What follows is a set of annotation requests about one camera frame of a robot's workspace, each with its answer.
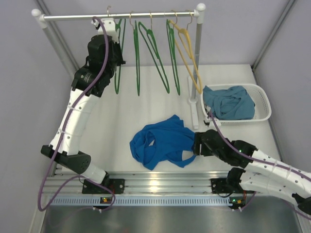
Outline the blue tank top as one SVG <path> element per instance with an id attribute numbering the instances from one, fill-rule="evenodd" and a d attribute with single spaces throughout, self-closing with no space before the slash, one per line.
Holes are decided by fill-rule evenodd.
<path id="1" fill-rule="evenodd" d="M 177 115 L 167 120 L 146 125 L 130 141 L 132 157 L 145 168 L 154 170 L 158 163 L 169 161 L 184 168 L 196 155 L 183 159 L 183 152 L 193 152 L 195 133 L 184 126 Z"/>

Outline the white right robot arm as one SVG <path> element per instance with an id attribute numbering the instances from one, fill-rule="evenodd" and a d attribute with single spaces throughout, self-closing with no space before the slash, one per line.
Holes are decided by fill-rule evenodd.
<path id="1" fill-rule="evenodd" d="M 311 174 L 268 156 L 242 140 L 222 137 L 215 130 L 195 133 L 195 155 L 215 156 L 231 166 L 226 178 L 212 181 L 214 193 L 262 193 L 311 213 Z"/>

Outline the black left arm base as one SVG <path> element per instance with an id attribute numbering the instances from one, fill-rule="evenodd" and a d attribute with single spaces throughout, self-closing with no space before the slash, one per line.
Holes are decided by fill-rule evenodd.
<path id="1" fill-rule="evenodd" d="M 106 188 L 112 191 L 114 194 L 123 194 L 125 188 L 125 179 L 110 179 L 108 183 L 103 184 Z M 94 185 L 93 183 L 84 180 L 83 182 L 83 194 L 109 194 L 108 191 Z"/>

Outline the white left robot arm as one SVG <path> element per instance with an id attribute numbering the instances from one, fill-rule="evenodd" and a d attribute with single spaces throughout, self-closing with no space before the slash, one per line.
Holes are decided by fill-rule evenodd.
<path id="1" fill-rule="evenodd" d="M 79 68 L 71 84 L 69 102 L 53 140 L 41 153 L 58 164 L 93 181 L 100 193 L 110 187 L 108 174 L 94 165 L 91 156 L 80 151 L 82 134 L 92 109 L 109 85 L 116 68 L 125 64 L 119 41 L 95 35 L 87 45 L 86 63 Z"/>

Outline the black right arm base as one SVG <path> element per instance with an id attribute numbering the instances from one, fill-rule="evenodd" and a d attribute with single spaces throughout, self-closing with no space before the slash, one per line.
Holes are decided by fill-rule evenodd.
<path id="1" fill-rule="evenodd" d="M 232 194 L 242 194 L 243 189 L 237 182 L 229 183 L 226 178 L 214 178 L 210 180 L 213 194 L 227 198 Z"/>

